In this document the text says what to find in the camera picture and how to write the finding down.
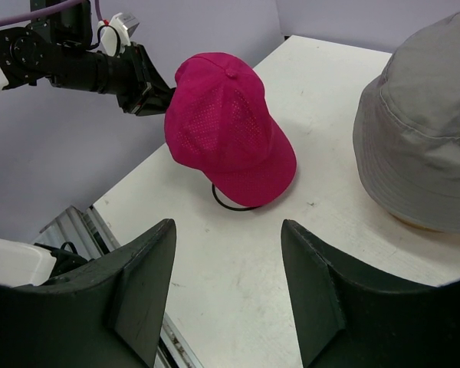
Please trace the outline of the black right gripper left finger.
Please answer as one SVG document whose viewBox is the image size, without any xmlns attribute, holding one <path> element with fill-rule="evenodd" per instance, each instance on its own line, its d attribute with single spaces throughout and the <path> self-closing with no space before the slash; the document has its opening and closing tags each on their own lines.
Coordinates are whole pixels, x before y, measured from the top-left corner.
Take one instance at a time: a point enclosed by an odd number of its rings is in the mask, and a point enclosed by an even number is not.
<svg viewBox="0 0 460 368">
<path fill-rule="evenodd" d="M 0 367 L 142 367 L 97 311 L 109 289 L 0 285 Z"/>
</svg>

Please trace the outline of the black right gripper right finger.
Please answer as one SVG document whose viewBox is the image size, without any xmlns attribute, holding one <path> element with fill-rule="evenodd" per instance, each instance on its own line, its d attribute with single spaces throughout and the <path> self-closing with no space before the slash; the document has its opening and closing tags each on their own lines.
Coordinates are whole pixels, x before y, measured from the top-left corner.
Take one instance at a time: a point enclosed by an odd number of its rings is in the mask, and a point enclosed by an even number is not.
<svg viewBox="0 0 460 368">
<path fill-rule="evenodd" d="M 460 280 L 381 271 L 293 220 L 281 250 L 305 367 L 460 367 Z"/>
</svg>

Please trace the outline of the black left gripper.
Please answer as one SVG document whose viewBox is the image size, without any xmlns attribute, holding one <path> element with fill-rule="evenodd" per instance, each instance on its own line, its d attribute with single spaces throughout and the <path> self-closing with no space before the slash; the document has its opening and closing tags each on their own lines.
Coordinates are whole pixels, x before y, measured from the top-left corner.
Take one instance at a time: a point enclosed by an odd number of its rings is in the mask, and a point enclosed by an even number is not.
<svg viewBox="0 0 460 368">
<path fill-rule="evenodd" d="M 112 94 L 124 113 L 138 117 L 164 114 L 176 90 L 141 44 L 131 44 L 119 57 L 64 50 L 54 57 L 49 81 L 59 88 Z"/>
</svg>

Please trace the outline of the magenta baseball cap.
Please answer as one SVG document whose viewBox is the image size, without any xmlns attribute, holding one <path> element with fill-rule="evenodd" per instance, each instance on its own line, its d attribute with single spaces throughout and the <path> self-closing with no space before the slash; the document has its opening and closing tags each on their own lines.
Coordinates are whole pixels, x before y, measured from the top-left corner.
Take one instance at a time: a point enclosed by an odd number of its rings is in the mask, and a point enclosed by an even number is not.
<svg viewBox="0 0 460 368">
<path fill-rule="evenodd" d="M 238 205 L 261 207 L 282 195 L 297 158 L 255 71 L 234 55 L 205 52 L 184 61 L 175 81 L 164 119 L 172 158 Z"/>
</svg>

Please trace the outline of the grey bucket hat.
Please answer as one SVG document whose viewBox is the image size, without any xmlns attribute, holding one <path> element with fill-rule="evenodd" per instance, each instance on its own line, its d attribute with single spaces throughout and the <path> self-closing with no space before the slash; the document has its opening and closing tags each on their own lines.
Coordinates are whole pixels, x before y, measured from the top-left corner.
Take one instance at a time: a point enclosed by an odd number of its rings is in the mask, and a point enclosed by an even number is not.
<svg viewBox="0 0 460 368">
<path fill-rule="evenodd" d="M 382 209 L 460 234 L 460 12 L 409 36 L 366 85 L 353 150 Z"/>
</svg>

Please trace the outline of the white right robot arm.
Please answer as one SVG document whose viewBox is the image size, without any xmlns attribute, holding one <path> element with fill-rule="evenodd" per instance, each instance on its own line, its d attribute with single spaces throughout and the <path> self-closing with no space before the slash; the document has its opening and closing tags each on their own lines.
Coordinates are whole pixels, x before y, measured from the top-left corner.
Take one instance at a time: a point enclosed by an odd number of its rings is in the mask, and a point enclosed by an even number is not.
<svg viewBox="0 0 460 368">
<path fill-rule="evenodd" d="M 305 367 L 460 367 L 460 280 L 374 268 L 297 222 L 281 249 Z M 88 261 L 0 239 L 0 367 L 197 367 L 163 316 L 176 250 L 165 219 Z"/>
</svg>

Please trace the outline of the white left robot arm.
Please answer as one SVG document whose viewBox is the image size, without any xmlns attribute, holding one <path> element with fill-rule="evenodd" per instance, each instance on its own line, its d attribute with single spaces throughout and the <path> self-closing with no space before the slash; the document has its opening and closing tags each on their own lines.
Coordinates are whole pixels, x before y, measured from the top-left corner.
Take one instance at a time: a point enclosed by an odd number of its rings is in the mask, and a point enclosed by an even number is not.
<svg viewBox="0 0 460 368">
<path fill-rule="evenodd" d="M 131 40 L 133 14 L 105 19 L 98 1 L 32 1 L 30 9 L 0 20 L 0 92 L 46 78 L 53 87 L 112 94 L 138 117 L 166 112 L 175 91 Z"/>
</svg>

